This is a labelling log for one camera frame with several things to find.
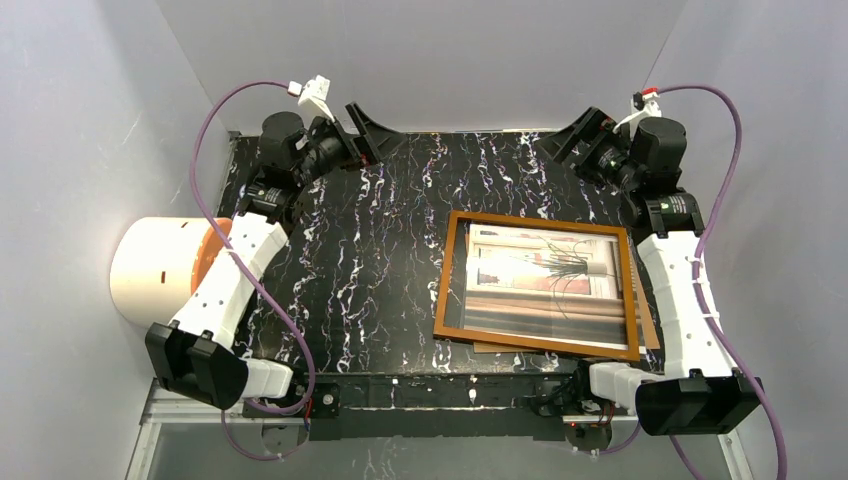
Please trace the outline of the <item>brown wooden photo frame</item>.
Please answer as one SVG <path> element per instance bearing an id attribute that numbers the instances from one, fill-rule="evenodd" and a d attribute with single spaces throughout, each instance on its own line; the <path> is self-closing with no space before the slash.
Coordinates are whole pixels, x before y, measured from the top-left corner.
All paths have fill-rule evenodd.
<path id="1" fill-rule="evenodd" d="M 579 233 L 613 235 L 620 243 L 622 262 L 622 283 L 627 323 L 628 347 L 615 350 L 587 345 L 534 340 L 532 338 L 512 337 L 504 334 L 464 330 L 459 326 L 461 304 L 463 302 L 464 272 L 460 252 L 466 246 L 467 228 L 472 223 L 511 226 L 529 229 L 571 231 Z M 499 345 L 519 346 L 536 350 L 568 353 L 582 356 L 610 357 L 614 360 L 636 361 L 640 357 L 639 326 L 636 320 L 635 290 L 632 277 L 631 257 L 626 231 L 621 227 L 591 225 L 546 219 L 521 218 L 491 213 L 454 211 L 450 215 L 447 238 L 444 249 L 444 261 L 438 290 L 438 304 L 434 317 L 433 333 L 437 337 L 465 342 L 484 342 Z"/>

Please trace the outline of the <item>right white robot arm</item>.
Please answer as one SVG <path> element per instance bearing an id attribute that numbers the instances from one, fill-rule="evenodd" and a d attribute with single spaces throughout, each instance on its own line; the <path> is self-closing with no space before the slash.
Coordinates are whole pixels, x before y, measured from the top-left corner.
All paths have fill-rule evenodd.
<path id="1" fill-rule="evenodd" d="M 620 362 L 579 367 L 576 392 L 637 416 L 652 436 L 726 434 L 760 404 L 751 378 L 708 323 L 716 314 L 704 266 L 695 255 L 706 234 L 694 196 L 679 186 L 685 127 L 647 117 L 623 128 L 596 107 L 542 138 L 541 149 L 578 178 L 616 189 L 621 216 L 653 288 L 663 330 L 664 371 Z"/>

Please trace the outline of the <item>printed photo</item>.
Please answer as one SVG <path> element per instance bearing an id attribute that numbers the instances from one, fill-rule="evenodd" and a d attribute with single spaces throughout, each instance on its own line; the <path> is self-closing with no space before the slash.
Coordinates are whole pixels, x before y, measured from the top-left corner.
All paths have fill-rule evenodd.
<path id="1" fill-rule="evenodd" d="M 459 326 L 625 350 L 619 248 L 613 235 L 472 223 Z"/>

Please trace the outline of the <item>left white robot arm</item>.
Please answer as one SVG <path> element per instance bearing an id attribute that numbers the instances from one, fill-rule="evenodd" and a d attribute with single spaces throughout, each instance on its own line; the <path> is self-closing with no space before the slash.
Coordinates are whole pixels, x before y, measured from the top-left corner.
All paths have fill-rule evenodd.
<path id="1" fill-rule="evenodd" d="M 324 116 L 306 125 L 287 111 L 263 121 L 257 165 L 221 251 L 172 319 L 147 330 L 145 345 L 161 388 L 221 410 L 287 395 L 295 376 L 290 365 L 243 359 L 233 351 L 247 307 L 261 295 L 256 286 L 299 225 L 307 188 L 335 170 L 379 164 L 406 139 L 355 103 L 346 111 L 355 133 Z"/>

